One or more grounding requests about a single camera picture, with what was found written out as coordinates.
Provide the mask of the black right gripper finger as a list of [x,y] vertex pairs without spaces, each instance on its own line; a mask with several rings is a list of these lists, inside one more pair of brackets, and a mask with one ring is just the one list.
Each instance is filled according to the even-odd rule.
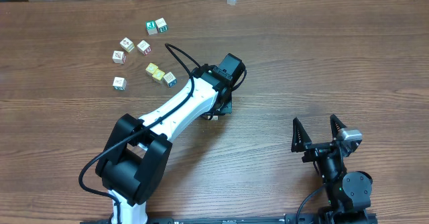
[[297,117],[293,119],[292,152],[304,152],[312,144],[312,140]]
[[344,123],[342,123],[335,114],[332,114],[330,116],[330,128],[331,128],[333,140],[336,140],[336,137],[337,137],[339,131],[343,128],[346,128],[346,127],[347,126]]

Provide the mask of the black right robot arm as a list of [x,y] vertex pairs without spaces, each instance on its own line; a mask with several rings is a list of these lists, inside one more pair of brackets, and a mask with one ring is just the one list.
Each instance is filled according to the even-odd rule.
[[344,162],[361,145],[363,135],[334,114],[330,116],[330,128],[332,140],[314,144],[299,119],[294,118],[291,151],[302,152],[303,163],[316,166],[335,215],[363,212],[371,206],[372,177],[366,172],[348,172]]

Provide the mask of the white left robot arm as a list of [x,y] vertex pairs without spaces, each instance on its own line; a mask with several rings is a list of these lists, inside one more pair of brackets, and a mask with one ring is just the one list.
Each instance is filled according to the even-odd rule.
[[184,88],[155,111],[116,122],[95,169],[113,201],[106,223],[148,222],[146,202],[162,180],[172,142],[198,117],[230,113],[245,73],[242,60],[227,54],[218,66],[195,68]]

